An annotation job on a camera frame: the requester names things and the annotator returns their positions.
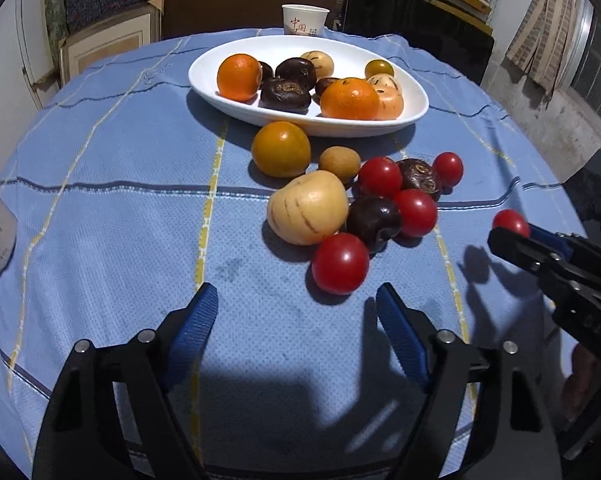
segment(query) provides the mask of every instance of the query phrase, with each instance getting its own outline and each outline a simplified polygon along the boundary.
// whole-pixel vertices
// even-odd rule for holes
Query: mandarin orange
[[[216,83],[218,93],[232,101],[244,103],[252,99],[263,79],[260,62],[248,54],[234,54],[218,68]]]
[[[373,121],[378,114],[380,99],[365,79],[346,77],[331,83],[320,96],[324,117]]]

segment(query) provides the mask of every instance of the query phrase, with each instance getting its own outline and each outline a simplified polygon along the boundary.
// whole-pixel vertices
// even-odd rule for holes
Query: cherry tomato
[[[514,209],[504,209],[493,217],[491,228],[494,229],[496,227],[504,227],[525,238],[529,238],[529,235],[531,234],[529,224],[525,220],[525,217],[518,211],[514,211]]]
[[[419,189],[404,189],[394,197],[400,216],[403,218],[402,232],[411,238],[422,238],[429,234],[438,221],[436,202]]]
[[[363,194],[392,198],[402,185],[400,168],[387,156],[370,158],[358,172],[358,186]]]
[[[457,186],[465,173],[461,158],[452,152],[440,153],[434,160],[432,167],[440,176],[442,185],[446,187]]]
[[[311,262],[311,273],[319,288],[330,294],[346,296],[367,277],[369,252],[357,237],[338,233],[326,238]]]

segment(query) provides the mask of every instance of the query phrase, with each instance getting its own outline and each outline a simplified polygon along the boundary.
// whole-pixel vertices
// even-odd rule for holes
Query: round table
[[[211,108],[187,82],[208,49],[281,33],[200,34],[101,60],[39,113],[6,165],[0,194],[18,217],[18,241],[0,276],[0,442],[26,473],[74,342],[126,342],[203,282],[218,289],[218,317],[174,405],[216,475],[385,471],[423,396],[378,324],[372,298],[383,282],[437,328],[485,346],[512,339],[537,362],[558,334],[562,354],[548,366],[568,373],[573,340],[555,330],[533,279],[491,256],[486,240],[501,208],[583,234],[569,199],[499,104],[399,36],[324,32],[411,73],[429,112],[390,136],[312,138],[310,170],[340,144],[363,159],[456,152],[465,176],[441,198],[434,232],[417,246],[391,242],[354,294],[312,285],[314,248],[289,246],[266,224],[280,182],[251,163],[257,128]],[[459,464],[474,400],[468,390],[446,472]]]

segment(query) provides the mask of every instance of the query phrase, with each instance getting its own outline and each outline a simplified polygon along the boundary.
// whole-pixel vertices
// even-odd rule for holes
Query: fruit bowl
[[[365,65],[378,55],[358,46],[341,41],[312,36],[260,36],[231,41],[212,48],[189,68],[189,82],[194,91],[206,102],[230,117],[255,126],[272,121],[298,124],[308,135],[321,137],[374,137],[397,132],[415,123],[429,109],[429,98],[423,87],[411,75],[395,64],[395,78],[400,83],[405,108],[392,121],[353,121],[320,116],[320,106],[313,100],[306,114],[280,112],[264,108],[257,96],[249,103],[239,103],[218,95],[216,73],[220,64],[232,54],[249,54],[260,61],[276,66],[290,57],[298,57],[310,50],[321,50],[333,59],[335,77],[364,78]]]

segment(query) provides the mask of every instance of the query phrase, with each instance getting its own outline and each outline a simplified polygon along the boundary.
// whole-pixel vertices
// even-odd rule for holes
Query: wall
[[[559,181],[601,149],[601,119],[573,89],[556,91],[546,103],[544,90],[507,59],[483,88],[506,108]]]
[[[36,80],[52,67],[49,47],[39,38],[42,33],[46,37],[42,0],[5,0],[0,7],[0,171],[39,105],[57,91],[55,87],[33,92],[23,75],[27,66]]]
[[[493,53],[483,82],[489,84],[525,18],[531,0],[497,0],[489,23],[493,28]]]

